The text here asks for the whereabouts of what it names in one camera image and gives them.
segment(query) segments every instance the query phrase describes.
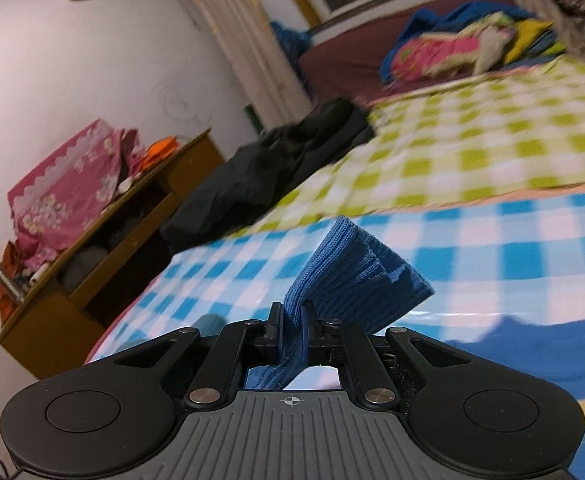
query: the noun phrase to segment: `wooden cabinet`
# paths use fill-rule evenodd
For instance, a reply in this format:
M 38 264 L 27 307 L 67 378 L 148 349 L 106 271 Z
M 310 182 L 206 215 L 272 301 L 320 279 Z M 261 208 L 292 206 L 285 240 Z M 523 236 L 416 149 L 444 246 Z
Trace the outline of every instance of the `wooden cabinet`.
M 151 258 L 144 259 L 143 251 L 156 252 L 165 244 L 157 233 L 159 226 L 223 162 L 208 133 L 182 146 L 111 203 L 82 239 L 57 258 L 3 325 L 0 345 L 35 377 L 50 377 L 83 364 L 108 324 L 130 303 L 127 295 L 139 294 L 165 266 L 170 258 L 166 247 L 152 259 L 157 269 L 148 268 Z M 59 276 L 73 257 L 103 237 L 122 216 L 139 211 L 147 213 L 82 283 L 66 290 Z M 145 279 L 133 272 L 140 267 Z M 114 282 L 127 294 L 116 294 L 114 289 L 115 297 L 112 291 L 109 295 Z

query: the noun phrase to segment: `gray ribbed plate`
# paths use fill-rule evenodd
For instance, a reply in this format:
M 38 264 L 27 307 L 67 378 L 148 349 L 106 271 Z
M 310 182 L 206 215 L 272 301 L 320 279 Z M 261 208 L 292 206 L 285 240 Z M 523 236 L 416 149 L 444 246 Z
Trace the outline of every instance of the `gray ribbed plate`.
M 18 480 L 33 480 L 21 473 Z M 186 418 L 158 455 L 112 480 L 471 480 L 431 459 L 396 416 L 345 392 L 241 391 Z

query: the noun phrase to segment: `orange object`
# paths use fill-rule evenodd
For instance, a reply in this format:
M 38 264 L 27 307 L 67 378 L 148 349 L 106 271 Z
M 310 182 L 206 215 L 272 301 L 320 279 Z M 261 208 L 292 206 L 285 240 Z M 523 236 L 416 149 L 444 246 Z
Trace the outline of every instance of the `orange object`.
M 1 268 L 9 278 L 14 278 L 21 272 L 23 265 L 19 250 L 12 242 L 6 244 L 4 255 L 1 259 Z M 4 287 L 0 285 L 0 318 L 1 324 L 4 324 L 10 315 L 17 308 L 16 303 L 10 299 L 10 296 L 5 291 Z
M 166 137 L 151 144 L 140 164 L 140 171 L 146 171 L 169 158 L 179 147 L 176 137 Z

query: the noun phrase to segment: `crosshair symbol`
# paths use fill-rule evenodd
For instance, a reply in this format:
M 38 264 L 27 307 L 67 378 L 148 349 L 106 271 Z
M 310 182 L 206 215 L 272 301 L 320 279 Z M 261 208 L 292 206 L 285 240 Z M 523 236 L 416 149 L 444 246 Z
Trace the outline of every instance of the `crosshair symbol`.
M 288 404 L 288 406 L 293 407 L 299 404 L 300 402 L 303 402 L 303 400 L 301 400 L 299 397 L 291 395 L 290 397 L 286 397 L 284 400 L 282 400 L 282 402 L 285 402 L 286 404 Z

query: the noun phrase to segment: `checkered bedsheet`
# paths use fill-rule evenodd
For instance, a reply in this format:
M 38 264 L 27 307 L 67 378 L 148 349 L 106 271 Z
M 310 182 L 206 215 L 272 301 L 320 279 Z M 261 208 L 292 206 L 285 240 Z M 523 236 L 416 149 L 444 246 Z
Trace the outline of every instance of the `checkered bedsheet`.
M 375 139 L 241 234 L 585 182 L 585 64 L 570 57 L 421 91 L 378 105 L 370 120 Z
M 535 324 L 585 319 L 585 194 L 354 221 L 409 260 L 435 289 L 402 325 L 442 340 L 471 341 L 502 314 Z M 266 319 L 270 304 L 284 299 L 333 222 L 219 240 L 177 254 L 93 360 L 127 342 L 188 326 L 208 312 L 230 322 Z M 320 386 L 321 370 L 313 370 L 292 387 Z

